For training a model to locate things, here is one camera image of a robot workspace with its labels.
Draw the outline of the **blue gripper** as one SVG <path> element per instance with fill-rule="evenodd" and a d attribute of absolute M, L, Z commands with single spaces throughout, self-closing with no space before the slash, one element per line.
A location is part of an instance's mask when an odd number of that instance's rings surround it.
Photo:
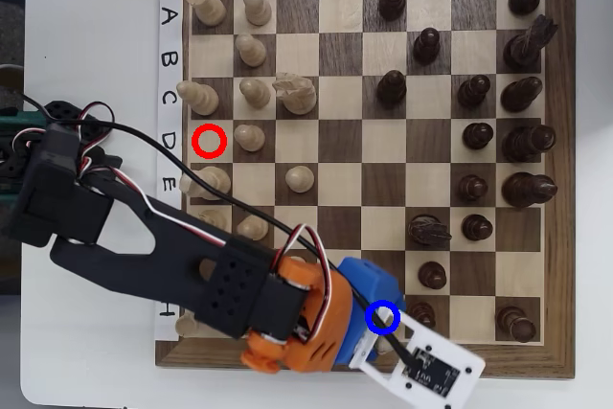
<path fill-rule="evenodd" d="M 369 304 L 386 300 L 394 303 L 401 311 L 406 309 L 397 278 L 373 262 L 346 257 L 338 265 L 338 271 L 366 298 Z M 335 365 L 350 363 L 354 349 L 366 329 L 365 310 L 356 300 L 352 300 L 351 319 L 342 346 L 336 356 Z"/>

